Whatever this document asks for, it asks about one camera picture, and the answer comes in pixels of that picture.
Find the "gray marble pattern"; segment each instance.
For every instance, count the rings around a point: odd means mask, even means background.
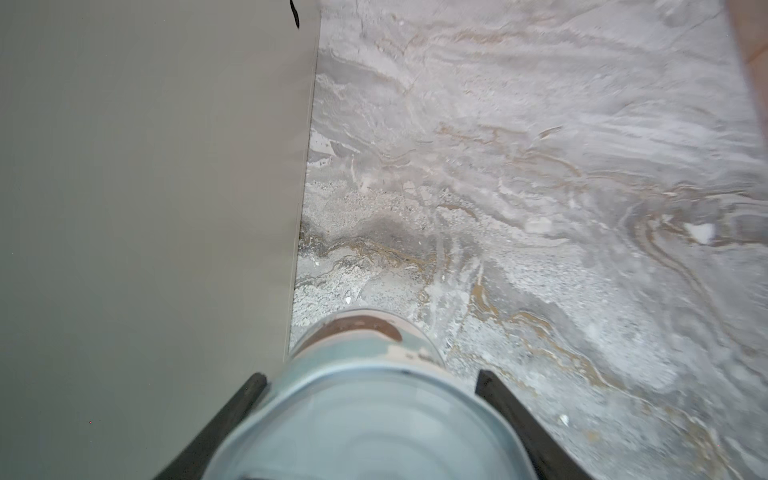
[[[323,0],[292,341],[376,306],[595,478],[768,478],[768,161],[713,0]]]

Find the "brown stain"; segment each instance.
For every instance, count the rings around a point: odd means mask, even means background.
[[[689,286],[691,291],[699,297],[701,302],[707,307],[707,309],[710,311],[712,316],[717,322],[717,325],[720,327],[720,329],[725,333],[725,335],[736,345],[740,347],[740,350],[742,352],[749,351],[749,346],[744,345],[741,341],[736,338],[736,336],[731,331],[731,328],[727,325],[725,322],[725,319],[723,318],[722,313],[720,310],[714,305],[712,299],[709,295],[707,295],[707,291],[704,288],[703,283],[701,280],[696,277],[696,275],[691,271],[688,267],[686,267],[682,261],[677,260],[676,258],[672,257],[669,253],[667,253],[663,248],[659,247],[656,244],[655,238],[654,238],[654,229],[650,225],[650,222],[652,220],[659,220],[654,215],[647,215],[642,219],[639,219],[639,221],[635,222],[633,225],[631,225],[631,228],[629,229],[630,232],[634,235],[635,242],[637,245],[652,259],[656,260],[658,263],[662,264],[663,266],[669,268],[670,270],[673,270],[678,275],[680,275],[683,279],[683,281]],[[759,372],[758,370],[755,370],[753,367],[747,365],[746,363],[742,362],[740,365],[742,365],[745,369],[749,370],[752,374],[760,378],[762,382],[768,382],[768,379],[766,378],[765,374],[762,372]]]
[[[429,301],[429,294],[424,289],[421,289],[416,294],[416,299],[423,305]]]
[[[344,240],[342,242],[335,243],[329,247],[328,250],[326,250],[326,252],[324,252],[321,256],[324,257],[328,253],[344,247],[353,250],[359,257],[366,257],[371,261],[373,261],[374,255],[379,255],[395,267],[401,266],[404,263],[409,263],[416,266],[419,269],[419,272],[423,272],[428,266],[433,266],[437,257],[437,253],[430,252],[427,254],[426,258],[422,259],[414,257],[413,255],[408,255],[407,253],[403,253],[400,250],[387,247],[381,243],[362,239]]]
[[[481,358],[480,356],[475,355],[474,353],[463,352],[461,347],[459,347],[458,345],[454,345],[453,348],[451,348],[451,351],[455,352],[455,354],[457,356],[459,356],[459,357],[461,357],[463,359],[472,360],[473,362],[477,362],[477,363],[479,363],[481,365],[486,365],[486,366],[489,366],[489,367],[493,368],[494,372],[496,372],[500,376],[504,377],[509,382],[514,383],[520,389],[527,390],[534,397],[538,396],[538,392],[536,392],[536,389],[534,389],[529,384],[523,382],[518,377],[512,375],[511,372],[509,372],[507,369],[503,368],[502,366],[496,365],[495,363],[492,363],[492,362],[489,362],[488,360],[485,360],[485,359]]]
[[[558,164],[558,165],[561,165],[562,167],[565,167],[566,170],[570,171],[576,177],[584,176],[581,170],[569,164],[567,161],[560,160],[559,158],[552,157],[551,155],[544,154],[532,148],[523,152],[523,154],[520,157],[513,158],[512,160],[517,160],[517,161],[526,162],[526,163],[533,163],[533,164],[540,164],[542,162],[552,162],[554,164]]]
[[[467,207],[462,207],[461,205],[454,205],[454,204],[439,204],[438,207],[447,208],[448,210],[461,210],[462,212],[466,213],[470,217],[477,220],[477,215],[475,215],[475,212],[468,209]]]
[[[449,137],[453,137],[456,140],[469,141],[469,142],[474,142],[474,143],[483,144],[483,145],[492,144],[495,141],[495,139],[482,140],[480,137],[469,137],[468,135],[462,135],[446,124],[441,123],[440,125],[441,125],[440,130],[438,130],[439,134],[448,135]]]
[[[590,442],[590,443],[595,443],[600,441],[600,434],[594,430],[585,431],[584,436],[587,437],[587,442]]]
[[[303,350],[318,343],[322,339],[344,332],[352,332],[354,330],[373,330],[388,336],[398,343],[402,342],[402,335],[400,334],[400,331],[397,330],[397,327],[384,319],[370,315],[345,316],[343,318],[333,319],[320,327],[319,330],[313,333],[310,338],[306,339],[306,341],[301,344],[294,355],[298,355]]]
[[[498,309],[488,302],[485,298],[485,288],[481,284],[477,284],[472,287],[472,291],[469,293],[469,304],[473,306],[480,313],[490,313],[498,321]],[[478,320],[484,322],[483,316],[477,317]]]
[[[622,191],[639,198],[648,198],[651,195],[660,194],[657,185],[649,183],[646,177],[639,174],[596,170],[589,173],[586,179],[593,183],[595,180],[606,180],[611,182],[612,186],[618,187]],[[587,184],[582,185],[580,191],[586,191],[587,188]]]
[[[499,320],[498,308],[494,306],[490,300],[488,300],[486,290],[481,284],[477,284],[472,288],[472,293],[470,294],[470,307],[470,313],[473,310],[472,307],[474,307],[475,312],[490,313],[495,317],[496,323],[500,325],[502,324],[502,321]],[[481,317],[476,318],[483,322],[486,321]],[[703,427],[699,422],[694,421],[692,417],[685,411],[672,406],[656,406],[648,398],[645,398],[642,393],[631,392],[626,388],[626,386],[623,385],[621,381],[613,379],[610,376],[602,375],[600,372],[598,372],[597,368],[594,366],[592,361],[589,360],[589,358],[578,353],[573,353],[570,350],[567,350],[564,347],[558,345],[552,338],[554,335],[554,329],[547,320],[541,319],[529,312],[516,312],[510,316],[508,320],[505,321],[517,324],[525,324],[531,327],[536,333],[536,336],[539,339],[544,340],[551,348],[551,350],[549,350],[534,347],[527,339],[520,337],[521,341],[525,345],[525,348],[532,355],[547,357],[551,359],[560,369],[563,369],[564,371],[579,373],[581,376],[586,378],[591,386],[597,386],[605,389],[614,389],[640,401],[641,413],[645,415],[651,415],[654,418],[659,419],[660,421],[669,425],[672,429],[678,431],[681,436],[695,448],[696,461],[694,463],[694,468],[701,472],[705,472],[710,478],[720,478],[726,469],[729,472],[732,472],[737,478],[742,478],[741,474],[730,465],[725,451],[714,441],[714,437],[709,432],[709,430]],[[555,353],[565,355],[572,362],[572,365],[563,363],[561,357]],[[463,353],[462,356],[465,358],[474,359],[477,362],[489,364],[482,358],[472,354]],[[494,366],[492,364],[489,365],[499,369],[499,371],[504,372],[504,370],[498,366]],[[510,374],[508,374],[508,376],[512,382],[518,384],[518,382],[513,379],[513,376]]]
[[[528,138],[528,132],[523,130],[510,130],[509,128],[499,127],[498,125],[478,124],[478,127],[483,130],[490,130],[493,135],[493,141],[499,140],[500,134],[506,134],[507,136]],[[499,146],[506,146],[507,142],[499,142]]]

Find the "black rubber strip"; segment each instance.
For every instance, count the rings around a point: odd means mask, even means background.
[[[592,480],[489,370],[480,370],[475,394],[496,409],[523,443],[539,480]]]
[[[266,388],[266,377],[254,373],[214,419],[154,480],[200,480],[221,442],[243,421]]]

